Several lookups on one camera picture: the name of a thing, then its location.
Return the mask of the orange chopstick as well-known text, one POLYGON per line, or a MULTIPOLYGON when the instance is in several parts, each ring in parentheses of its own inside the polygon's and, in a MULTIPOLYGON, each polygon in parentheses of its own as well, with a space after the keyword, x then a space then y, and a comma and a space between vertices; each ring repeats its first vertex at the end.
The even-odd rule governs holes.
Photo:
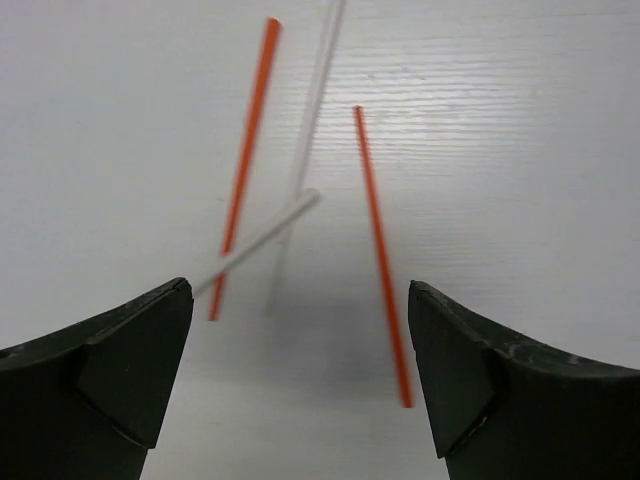
POLYGON ((224 257, 232 252, 238 233, 253 155, 259 136, 259 128, 281 30, 282 24, 278 19, 274 17, 267 18, 262 46, 255 69, 245 129, 240 145, 236 173, 232 184, 231 197, 221 242, 220 253, 224 257))
POLYGON ((360 105, 355 105, 353 107, 353 116, 360 151, 364 184, 367 192, 369 215, 377 256, 380 284, 387 316, 389 338, 400 403, 403 408, 409 409, 414 407, 414 395, 406 361, 402 332, 400 329, 396 296, 392 282, 392 271, 387 251, 387 242, 385 238, 383 217, 380 210, 378 190, 375 181, 374 165, 371 158, 370 145, 367 136, 364 109, 360 105))

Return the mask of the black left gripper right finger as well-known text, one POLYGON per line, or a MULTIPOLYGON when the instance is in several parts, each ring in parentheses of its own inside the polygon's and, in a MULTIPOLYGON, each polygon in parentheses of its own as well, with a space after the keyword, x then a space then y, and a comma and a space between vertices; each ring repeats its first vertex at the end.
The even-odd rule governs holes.
POLYGON ((452 479, 635 479, 639 373, 536 341, 422 281, 408 323, 452 479))

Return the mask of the white chopstick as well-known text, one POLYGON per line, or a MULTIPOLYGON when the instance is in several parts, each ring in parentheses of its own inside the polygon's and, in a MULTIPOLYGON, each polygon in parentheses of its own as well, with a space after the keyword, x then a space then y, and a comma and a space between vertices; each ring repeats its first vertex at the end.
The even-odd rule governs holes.
MULTIPOLYGON (((287 195, 292 199, 298 197, 304 187, 320 107, 342 24, 345 4, 344 0, 330 1, 328 4, 294 154, 293 169, 287 192, 287 195)), ((283 281, 292 231, 293 224, 289 224, 277 238, 279 249, 265 307, 266 315, 273 314, 276 308, 278 289, 283 281)))
POLYGON ((288 228, 314 207, 321 198, 322 195, 317 189, 304 189, 300 195, 278 210, 256 232, 242 240, 234 250, 230 253, 222 254, 214 264, 212 275, 192 290, 193 298, 197 298, 206 292, 223 274, 227 274, 236 268, 264 244, 278 236, 281 231, 288 228))

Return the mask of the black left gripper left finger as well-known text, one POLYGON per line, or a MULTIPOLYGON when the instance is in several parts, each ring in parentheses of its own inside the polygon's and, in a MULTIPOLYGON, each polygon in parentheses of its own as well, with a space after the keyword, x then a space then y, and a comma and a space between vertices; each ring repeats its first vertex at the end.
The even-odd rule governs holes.
POLYGON ((157 445, 191 326, 172 279, 1 352, 4 479, 137 479, 157 445))

